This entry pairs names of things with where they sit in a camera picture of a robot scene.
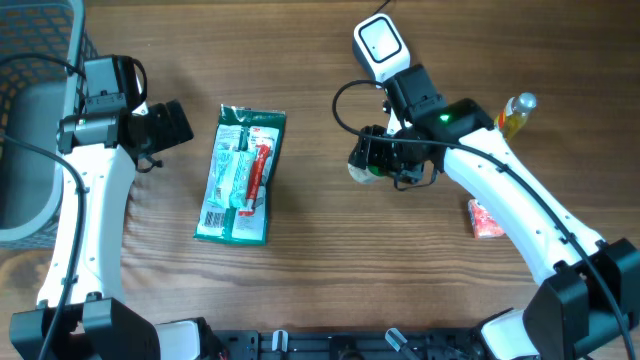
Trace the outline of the green white can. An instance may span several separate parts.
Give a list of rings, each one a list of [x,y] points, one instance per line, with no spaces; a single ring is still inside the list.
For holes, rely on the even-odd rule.
[[[377,166],[367,165],[365,168],[360,168],[348,163],[347,167],[351,177],[360,184],[372,184],[387,177],[387,174]]]

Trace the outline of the green 3M gloves package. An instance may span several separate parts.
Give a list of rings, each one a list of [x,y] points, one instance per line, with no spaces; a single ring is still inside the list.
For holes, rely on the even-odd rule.
[[[269,189],[285,125],[284,112],[220,108],[195,239],[266,244]]]

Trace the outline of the yellow oil bottle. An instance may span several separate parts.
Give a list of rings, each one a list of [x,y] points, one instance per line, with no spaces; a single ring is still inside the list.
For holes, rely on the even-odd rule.
[[[521,93],[508,100],[494,120],[495,126],[506,141],[510,141],[524,127],[536,107],[537,98],[530,92]]]

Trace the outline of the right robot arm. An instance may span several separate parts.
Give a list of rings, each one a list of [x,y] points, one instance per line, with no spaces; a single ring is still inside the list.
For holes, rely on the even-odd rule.
[[[359,129],[352,173],[421,185],[423,168],[446,174],[489,211],[526,262],[537,292],[521,310],[493,315],[458,347],[468,359],[581,359],[639,324],[639,252],[606,241],[526,169],[472,99],[447,103],[414,65],[381,83],[395,132]]]

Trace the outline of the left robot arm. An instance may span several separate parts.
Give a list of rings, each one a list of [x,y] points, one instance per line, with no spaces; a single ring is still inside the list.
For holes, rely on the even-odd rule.
[[[153,325],[123,300],[120,258],[128,194],[141,159],[192,139],[178,101],[147,99],[143,65],[124,55],[85,62],[87,95],[63,118],[64,189],[54,253],[35,309],[11,317],[24,359],[216,359],[224,345],[203,318]]]

